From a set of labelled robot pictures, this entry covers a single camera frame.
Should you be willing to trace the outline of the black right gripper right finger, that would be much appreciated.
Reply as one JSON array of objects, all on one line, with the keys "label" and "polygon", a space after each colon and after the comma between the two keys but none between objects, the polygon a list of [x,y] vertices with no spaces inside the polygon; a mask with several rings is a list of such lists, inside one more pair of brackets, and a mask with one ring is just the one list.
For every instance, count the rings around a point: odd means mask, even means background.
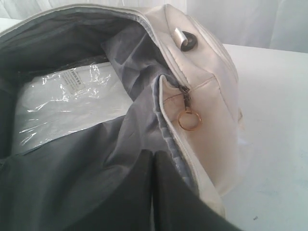
[{"label": "black right gripper right finger", "polygon": [[163,151],[154,156],[154,212],[159,217],[185,215],[185,182],[177,172],[169,155]]}]

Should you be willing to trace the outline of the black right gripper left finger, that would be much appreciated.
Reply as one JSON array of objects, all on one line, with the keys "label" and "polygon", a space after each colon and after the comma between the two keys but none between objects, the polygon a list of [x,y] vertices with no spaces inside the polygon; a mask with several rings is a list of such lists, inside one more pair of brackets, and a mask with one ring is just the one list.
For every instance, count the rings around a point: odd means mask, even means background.
[{"label": "black right gripper left finger", "polygon": [[57,231],[148,231],[149,150],[57,152]]}]

